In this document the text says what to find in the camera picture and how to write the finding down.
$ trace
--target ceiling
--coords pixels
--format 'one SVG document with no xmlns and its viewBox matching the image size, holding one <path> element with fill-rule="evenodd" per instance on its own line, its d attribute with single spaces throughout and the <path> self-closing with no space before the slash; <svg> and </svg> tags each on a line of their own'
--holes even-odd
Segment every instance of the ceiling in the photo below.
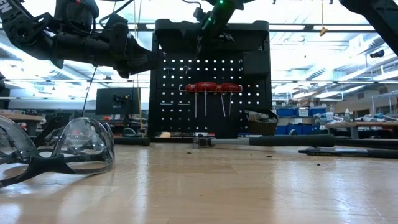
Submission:
<svg viewBox="0 0 398 224">
<path fill-rule="evenodd" d="M 33 16 L 44 12 L 53 14 L 54 0 L 25 0 L 24 6 Z M 245 10 L 236 11 L 230 22 L 250 23 L 255 20 L 267 20 L 272 24 L 320 24 L 322 22 L 321 1 L 312 0 L 258 0 L 245 5 Z M 323 20 L 326 24 L 340 24 L 342 33 L 326 33 L 320 37 L 318 33 L 304 32 L 271 32 L 271 68 L 274 98 L 286 95 L 317 91 L 322 93 L 338 86 L 339 91 L 351 88 L 351 85 L 334 85 L 328 83 L 278 83 L 278 80 L 371 80 L 381 75 L 381 65 L 387 63 L 388 71 L 395 70 L 392 61 L 396 57 L 384 41 L 375 33 L 360 34 L 356 30 L 359 24 L 368 24 L 364 17 L 349 12 L 338 1 L 332 5 L 324 0 Z M 99 17 L 112 12 L 114 3 L 96 0 L 100 9 Z M 124 4 L 117 2 L 116 8 Z M 211 10 L 211 6 L 201 1 L 204 11 Z M 135 0 L 119 14 L 129 22 L 152 23 L 156 19 L 168 18 L 174 22 L 195 22 L 192 14 L 197 5 L 186 4 L 181 0 Z M 138 43 L 151 49 L 152 33 L 138 32 Z M 384 49 L 384 58 L 371 59 L 368 53 Z M 40 79 L 51 80 L 87 80 L 90 79 L 94 67 L 79 62 L 65 62 L 65 68 L 59 70 L 50 62 L 39 61 L 13 47 L 4 33 L 0 33 L 0 71 L 9 79 L 38 79 L 37 82 L 9 82 L 10 88 L 17 96 L 44 96 L 56 98 L 84 98 L 88 88 L 87 82 L 41 82 Z M 120 77 L 112 68 L 100 67 L 96 71 L 95 80 L 111 77 L 118 80 Z M 130 79 L 139 80 L 135 83 L 94 83 L 89 92 L 89 99 L 96 98 L 96 89 L 119 86 L 148 87 L 150 72 L 144 72 Z M 149 92 L 142 96 L 142 101 L 149 100 Z"/>
</svg>

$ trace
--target black tool stand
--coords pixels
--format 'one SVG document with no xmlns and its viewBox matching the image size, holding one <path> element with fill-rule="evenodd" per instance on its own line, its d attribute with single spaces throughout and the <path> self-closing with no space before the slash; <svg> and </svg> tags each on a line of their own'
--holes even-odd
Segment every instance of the black tool stand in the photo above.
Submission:
<svg viewBox="0 0 398 224">
<path fill-rule="evenodd" d="M 168 19 L 155 22 L 152 51 L 163 64 L 150 76 L 149 129 L 151 137 L 168 132 L 207 132 L 222 138 L 236 138 L 248 132 L 248 122 L 241 119 L 246 108 L 272 108 L 271 67 L 269 57 L 269 24 L 228 24 L 225 33 L 211 47 L 203 46 L 197 54 L 196 30 L 199 24 L 174 23 Z M 180 87 L 198 82 L 234 83 L 243 92 L 224 94 L 224 110 L 219 93 L 184 93 Z"/>
</svg>

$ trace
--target black pen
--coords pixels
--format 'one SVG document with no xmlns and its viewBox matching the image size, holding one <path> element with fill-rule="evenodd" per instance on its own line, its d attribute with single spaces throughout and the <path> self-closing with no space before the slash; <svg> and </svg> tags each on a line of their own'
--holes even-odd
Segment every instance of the black pen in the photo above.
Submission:
<svg viewBox="0 0 398 224">
<path fill-rule="evenodd" d="M 385 149 L 306 149 L 299 150 L 298 153 L 304 153 L 309 156 L 358 156 L 384 159 L 398 159 L 397 150 Z"/>
</svg>

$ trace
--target desk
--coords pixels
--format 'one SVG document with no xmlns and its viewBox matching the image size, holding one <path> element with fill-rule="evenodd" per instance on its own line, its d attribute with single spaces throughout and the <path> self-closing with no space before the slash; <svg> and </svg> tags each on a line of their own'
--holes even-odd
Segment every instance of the desk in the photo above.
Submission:
<svg viewBox="0 0 398 224">
<path fill-rule="evenodd" d="M 26 123 L 26 131 L 29 136 L 36 136 L 37 123 L 43 120 L 41 116 L 34 115 L 24 115 L 24 114 L 5 114 L 0 113 L 1 116 L 4 116 L 11 121 L 15 122 L 25 122 Z"/>
<path fill-rule="evenodd" d="M 382 128 L 398 128 L 398 122 L 388 121 L 388 122 L 340 122 L 334 124 L 327 124 L 325 127 L 328 129 L 328 132 L 334 128 L 349 128 L 351 131 L 351 138 L 359 139 L 358 137 L 358 128 L 359 127 L 382 127 Z"/>
<path fill-rule="evenodd" d="M 0 223 L 398 223 L 396 160 L 237 148 L 116 146 L 111 172 L 1 189 Z"/>
</svg>

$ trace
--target pegboard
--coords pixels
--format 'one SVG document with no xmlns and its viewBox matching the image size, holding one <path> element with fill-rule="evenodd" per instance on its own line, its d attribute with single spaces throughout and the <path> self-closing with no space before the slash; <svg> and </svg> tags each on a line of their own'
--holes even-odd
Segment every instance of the pegboard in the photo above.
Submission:
<svg viewBox="0 0 398 224">
<path fill-rule="evenodd" d="M 162 57 L 162 66 L 151 72 L 150 135 L 162 131 L 218 132 L 220 126 L 228 123 L 237 126 L 241 132 L 247 132 L 248 124 L 243 119 L 243 110 L 271 108 L 271 76 L 265 80 L 246 80 L 241 71 L 240 51 L 195 59 L 193 53 L 164 54 L 159 48 L 156 35 L 153 40 L 152 50 Z M 226 116 L 220 93 L 208 93 L 206 99 L 204 93 L 197 93 L 195 117 L 195 94 L 181 92 L 180 87 L 184 89 L 185 85 L 198 82 L 235 83 L 241 85 L 243 91 L 232 95 L 223 93 Z"/>
</svg>

